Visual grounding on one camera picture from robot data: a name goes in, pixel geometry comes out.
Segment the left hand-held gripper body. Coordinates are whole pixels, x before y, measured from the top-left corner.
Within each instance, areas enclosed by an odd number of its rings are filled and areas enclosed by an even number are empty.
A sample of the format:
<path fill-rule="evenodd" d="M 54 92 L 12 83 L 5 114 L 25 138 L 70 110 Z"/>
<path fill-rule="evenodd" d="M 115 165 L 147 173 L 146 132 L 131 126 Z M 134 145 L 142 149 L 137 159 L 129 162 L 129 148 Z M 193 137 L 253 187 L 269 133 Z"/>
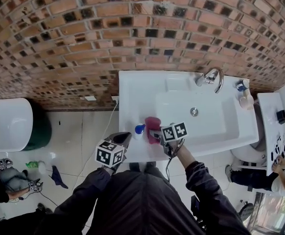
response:
<path fill-rule="evenodd" d="M 110 139 L 100 140 L 95 147 L 95 161 L 110 174 L 115 174 L 126 159 L 127 148 L 115 144 Z"/>

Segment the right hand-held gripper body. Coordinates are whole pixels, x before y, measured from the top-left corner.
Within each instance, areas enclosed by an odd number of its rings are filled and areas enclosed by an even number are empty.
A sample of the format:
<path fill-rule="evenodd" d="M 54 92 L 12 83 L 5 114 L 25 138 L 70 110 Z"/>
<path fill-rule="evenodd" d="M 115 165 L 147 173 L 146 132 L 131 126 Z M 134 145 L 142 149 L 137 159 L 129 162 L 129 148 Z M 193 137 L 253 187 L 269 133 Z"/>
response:
<path fill-rule="evenodd" d="M 175 157 L 188 135 L 185 123 L 161 126 L 160 130 L 160 144 L 164 148 L 164 153 L 169 157 Z"/>

